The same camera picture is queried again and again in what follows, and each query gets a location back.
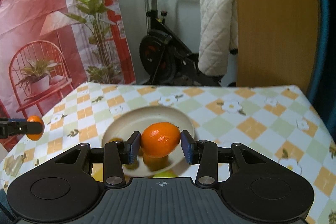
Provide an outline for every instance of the wooden cabinet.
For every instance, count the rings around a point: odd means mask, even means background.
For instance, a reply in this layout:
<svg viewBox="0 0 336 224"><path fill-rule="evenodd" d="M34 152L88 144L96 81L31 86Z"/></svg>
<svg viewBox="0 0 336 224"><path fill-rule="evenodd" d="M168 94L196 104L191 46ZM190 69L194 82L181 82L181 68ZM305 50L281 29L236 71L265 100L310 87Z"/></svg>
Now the wooden cabinet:
<svg viewBox="0 0 336 224"><path fill-rule="evenodd" d="M238 86L307 91L319 33L319 0L237 0Z"/></svg>

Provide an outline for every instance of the table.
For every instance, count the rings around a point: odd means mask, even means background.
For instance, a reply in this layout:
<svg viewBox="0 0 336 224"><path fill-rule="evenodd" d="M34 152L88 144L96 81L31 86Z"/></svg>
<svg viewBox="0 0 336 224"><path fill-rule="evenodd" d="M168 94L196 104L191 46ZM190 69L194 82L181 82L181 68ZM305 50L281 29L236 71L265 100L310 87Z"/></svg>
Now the table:
<svg viewBox="0 0 336 224"><path fill-rule="evenodd" d="M305 177L315 192L309 224L336 222L336 146L314 108L296 86L214 88L84 83L43 117L45 133L36 142L24 136L0 164L5 191L15 179L6 175L6 160L26 155L21 175L78 143L100 147L106 128L123 113L162 104L186 113L196 139L222 147L243 143ZM170 170L170 176L195 179L197 166ZM96 180L102 169L94 166ZM218 167L219 180L229 177Z"/></svg>

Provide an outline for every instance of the exercise bike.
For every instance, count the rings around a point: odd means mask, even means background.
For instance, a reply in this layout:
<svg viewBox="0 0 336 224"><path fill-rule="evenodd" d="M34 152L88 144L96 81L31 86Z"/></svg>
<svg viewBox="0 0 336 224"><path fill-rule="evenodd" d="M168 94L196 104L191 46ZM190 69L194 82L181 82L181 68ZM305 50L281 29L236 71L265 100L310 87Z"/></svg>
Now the exercise bike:
<svg viewBox="0 0 336 224"><path fill-rule="evenodd" d="M147 35L140 43L140 60L150 79L145 85L170 85L178 75L185 75L193 81L205 86L221 86L222 76L209 77L198 69L198 53L192 52L165 25L167 11L161 11L158 18L158 0L151 0L149 9L146 6Z"/></svg>

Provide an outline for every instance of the crosshair symbol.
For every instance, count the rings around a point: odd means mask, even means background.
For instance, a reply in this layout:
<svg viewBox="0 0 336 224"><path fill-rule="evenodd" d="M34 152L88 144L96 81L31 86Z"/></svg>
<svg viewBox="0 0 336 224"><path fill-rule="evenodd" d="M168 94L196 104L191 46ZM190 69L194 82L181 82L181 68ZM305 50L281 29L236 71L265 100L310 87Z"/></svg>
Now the crosshair symbol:
<svg viewBox="0 0 336 224"><path fill-rule="evenodd" d="M159 183L157 183L158 185L160 185L161 187L164 187L164 186L166 186L167 184L169 184L169 183L167 183L167 182L165 182L165 181L160 181Z"/></svg>

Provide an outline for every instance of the quilted fabric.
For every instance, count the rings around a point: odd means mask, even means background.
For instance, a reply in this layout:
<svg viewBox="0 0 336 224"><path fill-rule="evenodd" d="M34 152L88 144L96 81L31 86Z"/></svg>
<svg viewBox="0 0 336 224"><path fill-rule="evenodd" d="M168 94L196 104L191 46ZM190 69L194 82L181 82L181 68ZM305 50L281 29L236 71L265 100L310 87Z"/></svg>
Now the quilted fabric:
<svg viewBox="0 0 336 224"><path fill-rule="evenodd" d="M198 68L208 76L225 75L229 50L238 48L236 0L200 0L200 6Z"/></svg>

